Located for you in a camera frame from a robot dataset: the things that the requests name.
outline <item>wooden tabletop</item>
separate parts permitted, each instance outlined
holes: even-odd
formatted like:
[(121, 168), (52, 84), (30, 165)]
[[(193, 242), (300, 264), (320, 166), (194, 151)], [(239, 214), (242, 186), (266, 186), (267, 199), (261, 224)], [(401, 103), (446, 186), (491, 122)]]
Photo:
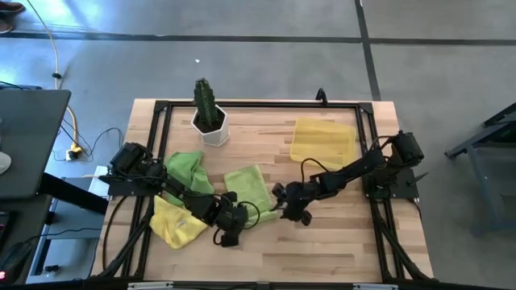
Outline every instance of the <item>wooden tabletop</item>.
[[(146, 144), (155, 99), (136, 99), (126, 142)], [(379, 135), (398, 131), (396, 111), (391, 101), (374, 101)], [(300, 180), (300, 164), (289, 157), (297, 117), (311, 117), (356, 127), (349, 109), (300, 108), (224, 108), (229, 114), (230, 139), (222, 147), (202, 144), (190, 125), (193, 108), (174, 108), (166, 156), (175, 151), (203, 150), (202, 166), (218, 193), (225, 191), (223, 175), (258, 164), (270, 190), (276, 182)], [(160, 141), (160, 118), (154, 153)], [(356, 158), (361, 156), (356, 141)], [(306, 174), (321, 172), (306, 166)], [(118, 202), (110, 202), (107, 221)], [(127, 240), (135, 198), (128, 197), (117, 212), (107, 241), (108, 263)], [(312, 202), (309, 226), (284, 219), (263, 222), (245, 230), (240, 245), (221, 248), (212, 242), (213, 228), (180, 250), (173, 250), (155, 234), (148, 250), (146, 280), (197, 281), (283, 281), (283, 282), (380, 282), (377, 248), (372, 229), (371, 210), (363, 196), (361, 182), (347, 185), (337, 197)], [(432, 276), (418, 211), (408, 201), (393, 200), (393, 211), (400, 243), (425, 274)], [(102, 240), (98, 244), (92, 274), (102, 271)], [(139, 257), (135, 247), (132, 271)], [(389, 269), (394, 273), (392, 251), (386, 247)]]

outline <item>yellow plastic tray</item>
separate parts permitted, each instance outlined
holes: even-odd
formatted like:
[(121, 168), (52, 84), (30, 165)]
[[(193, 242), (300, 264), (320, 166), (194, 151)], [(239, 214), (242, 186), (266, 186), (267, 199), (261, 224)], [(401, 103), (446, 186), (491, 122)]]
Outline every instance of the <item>yellow plastic tray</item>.
[(355, 160), (356, 129), (314, 118), (298, 118), (290, 158), (302, 162), (314, 158), (328, 169), (341, 169)]

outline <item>white pot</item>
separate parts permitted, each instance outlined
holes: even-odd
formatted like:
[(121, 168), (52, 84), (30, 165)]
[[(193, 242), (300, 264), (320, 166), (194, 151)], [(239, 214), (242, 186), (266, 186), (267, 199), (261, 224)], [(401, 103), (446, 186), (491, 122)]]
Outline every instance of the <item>white pot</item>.
[(224, 113), (224, 122), (223, 122), (223, 125), (220, 127), (220, 129), (215, 130), (210, 133), (202, 133), (199, 130), (199, 128), (197, 128), (197, 126), (195, 126), (195, 124), (194, 124), (194, 120), (198, 114), (197, 110), (195, 110), (195, 114), (193, 115), (193, 118), (192, 118), (192, 126), (193, 126), (193, 128), (195, 128), (195, 130), (197, 130), (197, 132), (199, 132), (199, 134), (202, 137), (202, 142), (204, 144), (219, 147), (219, 146), (222, 146), (229, 139), (229, 130), (228, 130), (228, 126), (227, 126), (229, 118), (227, 116), (227, 113), (224, 110), (222, 110), (218, 105), (215, 105), (215, 107), (217, 107), (217, 110), (220, 110), (221, 112)]

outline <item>black desk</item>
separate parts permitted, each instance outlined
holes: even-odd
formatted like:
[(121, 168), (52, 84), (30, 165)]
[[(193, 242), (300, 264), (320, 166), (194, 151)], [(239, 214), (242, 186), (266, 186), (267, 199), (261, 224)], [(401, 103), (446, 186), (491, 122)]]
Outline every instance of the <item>black desk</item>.
[[(15, 212), (12, 231), (0, 249), (40, 235), (52, 197), (97, 213), (107, 201), (44, 173), (71, 93), (68, 90), (0, 90), (2, 151), (12, 164), (0, 175), (0, 210)], [(27, 278), (38, 239), (17, 284)]]

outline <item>gray floor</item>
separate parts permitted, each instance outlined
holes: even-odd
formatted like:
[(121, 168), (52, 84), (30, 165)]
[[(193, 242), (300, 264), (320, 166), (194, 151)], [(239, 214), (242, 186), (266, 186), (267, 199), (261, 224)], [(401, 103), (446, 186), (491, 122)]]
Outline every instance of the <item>gray floor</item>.
[[(149, 35), (360, 35), (352, 0), (63, 0), (33, 1), (54, 31)], [(511, 39), (516, 4), (491, 0), (363, 0), (371, 37)], [(41, 31), (32, 11), (19, 31)], [(0, 39), (0, 80), (53, 86), (45, 39)], [(371, 100), (361, 44), (59, 40), (63, 89), (73, 93), (81, 134), (126, 130), (136, 97), (192, 97), (206, 77), (217, 97), (303, 98), (323, 87), (331, 99)], [(373, 45), (382, 100), (394, 101), (402, 129), (413, 131), (430, 172), (419, 184), (423, 227), (435, 277), (447, 282), (516, 288), (516, 233), (475, 238), (483, 206), (467, 158), (443, 152), (515, 100), (516, 47)], [(51, 159), (56, 176), (91, 174), (117, 151), (118, 136), (99, 140), (95, 159)], [(69, 147), (60, 134), (58, 159)]]

